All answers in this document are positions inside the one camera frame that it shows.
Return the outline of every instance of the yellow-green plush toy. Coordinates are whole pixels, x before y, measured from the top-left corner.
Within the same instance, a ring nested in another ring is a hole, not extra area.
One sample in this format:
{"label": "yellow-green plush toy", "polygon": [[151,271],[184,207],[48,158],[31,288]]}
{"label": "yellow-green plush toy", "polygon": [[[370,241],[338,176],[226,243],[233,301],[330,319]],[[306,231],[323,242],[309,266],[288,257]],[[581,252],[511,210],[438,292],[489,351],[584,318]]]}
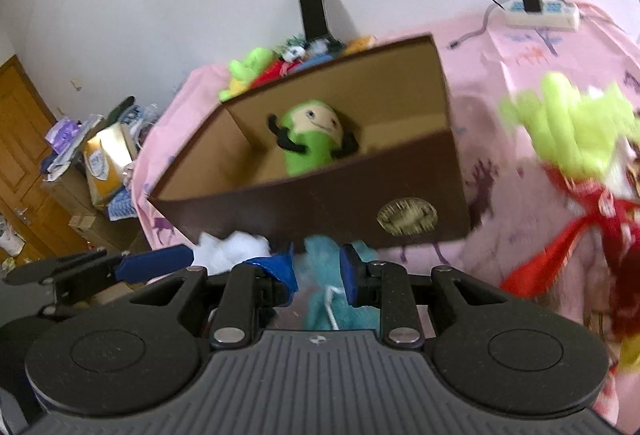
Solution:
{"label": "yellow-green plush toy", "polygon": [[638,139],[638,120],[620,88],[581,94],[559,72],[542,79],[542,100],[532,90],[501,105],[511,124],[523,125],[543,160],[569,178],[603,180],[618,137]]}
{"label": "yellow-green plush toy", "polygon": [[263,73],[274,60],[273,50],[262,47],[257,47],[249,52],[244,61],[232,60],[229,63],[231,81],[226,90],[220,91],[220,101],[224,102],[246,92],[252,81]]}

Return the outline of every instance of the cardboard box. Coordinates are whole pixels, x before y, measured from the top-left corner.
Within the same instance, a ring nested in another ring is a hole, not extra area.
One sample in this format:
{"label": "cardboard box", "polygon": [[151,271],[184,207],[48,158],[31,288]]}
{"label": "cardboard box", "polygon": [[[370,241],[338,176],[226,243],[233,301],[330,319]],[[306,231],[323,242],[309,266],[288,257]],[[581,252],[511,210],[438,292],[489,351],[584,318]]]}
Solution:
{"label": "cardboard box", "polygon": [[95,212],[86,178],[76,169],[69,168],[53,182],[44,180],[41,189],[71,214],[92,214]]}
{"label": "cardboard box", "polygon": [[[360,144],[357,155],[288,177],[267,127],[317,99]],[[373,248],[454,240],[469,215],[447,84],[431,35],[366,50],[249,90],[216,108],[152,191],[187,235],[263,235],[302,248],[309,235]]]}
{"label": "cardboard box", "polygon": [[97,212],[75,214],[69,221],[69,227],[96,247],[106,247],[114,253],[129,250],[142,230],[138,219],[110,222]]}

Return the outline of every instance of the green toy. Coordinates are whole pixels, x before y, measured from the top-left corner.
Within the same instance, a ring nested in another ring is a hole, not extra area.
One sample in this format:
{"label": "green toy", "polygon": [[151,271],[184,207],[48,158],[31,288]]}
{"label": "green toy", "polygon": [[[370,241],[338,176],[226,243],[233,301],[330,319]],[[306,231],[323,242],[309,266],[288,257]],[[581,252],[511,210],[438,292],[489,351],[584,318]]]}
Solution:
{"label": "green toy", "polygon": [[218,92],[220,101],[225,102],[232,97],[236,97],[236,95],[246,92],[254,79],[274,62],[275,57],[273,50],[258,47],[249,52],[249,55],[245,57],[244,61],[230,61],[229,72],[231,73],[231,81],[229,81],[228,88]]}
{"label": "green toy", "polygon": [[243,62],[232,60],[229,63],[229,72],[231,72],[231,76],[236,81],[240,81],[248,86],[265,71],[267,66],[273,63],[274,59],[275,54],[273,50],[258,47],[249,52],[249,55]]}
{"label": "green toy", "polygon": [[291,108],[278,127],[275,115],[268,117],[269,130],[284,150],[287,174],[301,175],[331,164],[358,151],[352,132],[344,133],[335,111],[319,100]]}
{"label": "green toy", "polygon": [[525,90],[501,110],[508,122],[526,128],[543,161],[572,179],[603,180],[618,137],[639,138],[633,106],[615,83],[604,93],[581,94],[566,76],[549,72],[542,79],[542,100]]}

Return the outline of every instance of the red fabric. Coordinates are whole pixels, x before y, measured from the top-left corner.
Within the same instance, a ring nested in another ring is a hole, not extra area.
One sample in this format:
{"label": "red fabric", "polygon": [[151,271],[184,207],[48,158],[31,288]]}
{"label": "red fabric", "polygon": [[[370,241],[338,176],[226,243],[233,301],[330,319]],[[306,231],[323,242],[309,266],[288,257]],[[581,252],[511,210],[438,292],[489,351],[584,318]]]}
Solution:
{"label": "red fabric", "polygon": [[548,290],[569,260],[580,235],[589,226],[586,216],[569,224],[542,253],[513,271],[500,288],[521,298],[533,298]]}
{"label": "red fabric", "polygon": [[273,79],[280,79],[287,75],[287,72],[292,66],[300,65],[300,63],[302,62],[296,61],[294,63],[287,63],[284,60],[277,60],[276,62],[271,63],[271,66],[268,66],[263,73],[255,78],[254,82],[249,85],[249,88],[255,88],[265,82],[273,81]]}
{"label": "red fabric", "polygon": [[545,292],[558,278],[580,236],[592,226],[602,232],[602,248],[614,283],[609,293],[612,331],[619,338],[640,333],[640,202],[614,198],[596,180],[568,180],[555,168],[547,174],[559,190],[585,209],[542,253],[513,271],[500,285],[516,296]]}

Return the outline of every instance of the white cotton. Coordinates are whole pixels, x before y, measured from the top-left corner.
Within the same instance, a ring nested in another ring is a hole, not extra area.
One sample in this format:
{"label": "white cotton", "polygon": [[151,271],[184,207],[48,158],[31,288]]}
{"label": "white cotton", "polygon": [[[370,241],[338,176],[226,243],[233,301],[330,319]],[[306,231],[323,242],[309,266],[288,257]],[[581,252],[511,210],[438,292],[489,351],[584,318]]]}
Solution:
{"label": "white cotton", "polygon": [[200,245],[193,248],[193,263],[207,268],[207,274],[221,274],[239,263],[252,258],[271,256],[269,241],[265,237],[252,237],[248,233],[234,232],[226,240],[207,233],[200,235]]}
{"label": "white cotton", "polygon": [[625,137],[620,137],[616,142],[611,164],[604,179],[604,185],[609,188],[613,196],[628,200],[635,198],[635,191],[626,177],[626,168],[635,158],[636,154],[629,146],[629,141]]}

